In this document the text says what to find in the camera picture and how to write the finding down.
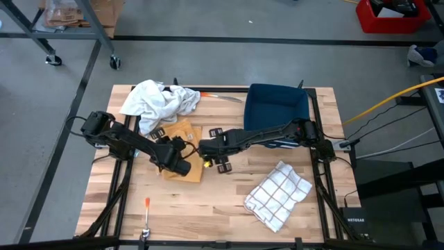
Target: white plaid towel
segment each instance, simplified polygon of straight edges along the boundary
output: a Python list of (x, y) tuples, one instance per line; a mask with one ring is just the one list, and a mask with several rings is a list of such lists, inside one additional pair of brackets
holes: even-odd
[(276, 233), (290, 216), (295, 204), (301, 202), (310, 189), (310, 182), (300, 178), (291, 165), (280, 161), (246, 197), (244, 206)]

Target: metal cart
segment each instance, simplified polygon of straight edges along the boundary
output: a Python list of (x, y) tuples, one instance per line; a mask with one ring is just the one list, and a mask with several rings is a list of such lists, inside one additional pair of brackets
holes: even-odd
[(27, 38), (32, 39), (44, 52), (46, 52), (46, 64), (60, 66), (62, 59), (56, 55), (56, 50), (49, 45), (47, 39), (78, 39), (78, 40), (99, 40), (100, 43), (111, 51), (110, 66), (113, 69), (120, 68), (120, 58), (114, 54), (114, 46), (102, 27), (94, 10), (89, 4), (89, 0), (75, 0), (82, 10), (85, 19), (88, 20), (91, 28), (68, 28), (66, 31), (55, 33), (45, 33), (34, 31), (33, 27), (43, 10), (39, 10), (33, 22), (29, 21), (12, 0), (0, 0), (0, 9), (3, 10), (22, 30)]

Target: dark blue container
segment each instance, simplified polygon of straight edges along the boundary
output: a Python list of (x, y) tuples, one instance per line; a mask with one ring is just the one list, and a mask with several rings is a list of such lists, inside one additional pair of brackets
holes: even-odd
[[(254, 131), (289, 123), (292, 119), (309, 119), (308, 94), (296, 87), (253, 83), (247, 94), (244, 129)], [(263, 144), (268, 148), (299, 147), (293, 140), (276, 140)]]

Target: white cloth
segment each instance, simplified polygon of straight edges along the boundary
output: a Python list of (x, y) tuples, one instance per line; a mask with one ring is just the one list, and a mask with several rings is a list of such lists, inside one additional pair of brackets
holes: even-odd
[(137, 84), (120, 109), (121, 114), (140, 115), (140, 132), (148, 135), (160, 121), (177, 122), (177, 115), (188, 115), (196, 109), (200, 92), (177, 85), (170, 91), (153, 80)]
[(310, 189), (310, 182), (300, 178), (291, 165), (280, 161), (246, 197), (244, 206), (276, 233), (290, 216), (295, 204), (301, 202)]

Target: concrete floor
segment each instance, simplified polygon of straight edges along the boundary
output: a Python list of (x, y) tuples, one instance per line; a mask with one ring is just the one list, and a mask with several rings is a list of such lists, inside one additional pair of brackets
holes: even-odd
[[(37, 11), (35, 6), (28, 1), (15, 3), (28, 18), (33, 18)], [(442, 6), (437, 8), (444, 14)], [(0, 19), (3, 21), (1, 32), (19, 31), (1, 11)], [(406, 41), (442, 38), (432, 20), (412, 35), (362, 33), (355, 5), (339, 0), (132, 0), (124, 7), (117, 34)], [(111, 70), (108, 66), (110, 53), (101, 49), (78, 115), (105, 110), (114, 84), (136, 84), (146, 79), (171, 83), (177, 77), (183, 85), (272, 83), (296, 86), (304, 79), (307, 87), (335, 89), (341, 118), (345, 121), (387, 96), (418, 84), (421, 74), (444, 70), (440, 67), (408, 68), (407, 48), (400, 47), (113, 43), (123, 60), (122, 68), (118, 72)], [(50, 67), (43, 63), (45, 55), (32, 41), (0, 40), (0, 114), (3, 117), (0, 136), (4, 141), (0, 156), (5, 163), (0, 167), (0, 188), (7, 190), (0, 193), (3, 201), (0, 204), (0, 244), (17, 240), (93, 44), (93, 41), (52, 40), (51, 45), (58, 50), (65, 65)], [(364, 131), (415, 109), (398, 107)], [(346, 135), (365, 121), (346, 126)], [(427, 112), (422, 111), (366, 137), (358, 145), (357, 154), (390, 148), (432, 126)], [(433, 132), (416, 143), (436, 139)], [(442, 158), (442, 154), (441, 146), (434, 144), (379, 159), (421, 165)], [(32, 241), (72, 237), (93, 157), (94, 149), (83, 139), (69, 138)], [(443, 211), (435, 209), (431, 214), (443, 240)]]

